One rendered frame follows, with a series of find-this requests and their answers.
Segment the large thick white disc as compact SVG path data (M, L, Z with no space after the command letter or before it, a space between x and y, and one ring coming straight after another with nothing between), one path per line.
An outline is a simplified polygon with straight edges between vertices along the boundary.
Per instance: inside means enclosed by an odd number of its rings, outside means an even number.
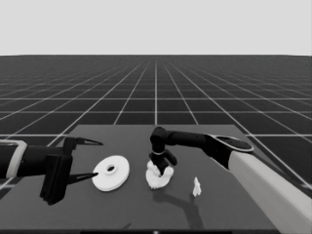
M94 186L104 192L119 188L130 174L129 161L120 155L112 155L101 160L94 172L96 176L92 178Z

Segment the small white T-shaped piece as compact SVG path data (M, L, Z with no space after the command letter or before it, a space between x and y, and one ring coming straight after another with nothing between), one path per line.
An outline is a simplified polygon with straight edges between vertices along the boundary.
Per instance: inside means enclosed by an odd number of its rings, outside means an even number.
M192 194L194 197L199 196L202 193L201 184L197 177L194 178L194 187Z

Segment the white round carrier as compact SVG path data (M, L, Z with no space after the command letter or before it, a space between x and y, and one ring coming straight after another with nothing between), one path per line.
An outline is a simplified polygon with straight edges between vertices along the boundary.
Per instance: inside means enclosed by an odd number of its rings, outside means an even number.
M171 180L172 176L164 176L160 175L159 170L149 170L147 169L145 172L145 178L148 183L149 180L160 180L162 183L162 187L165 187Z

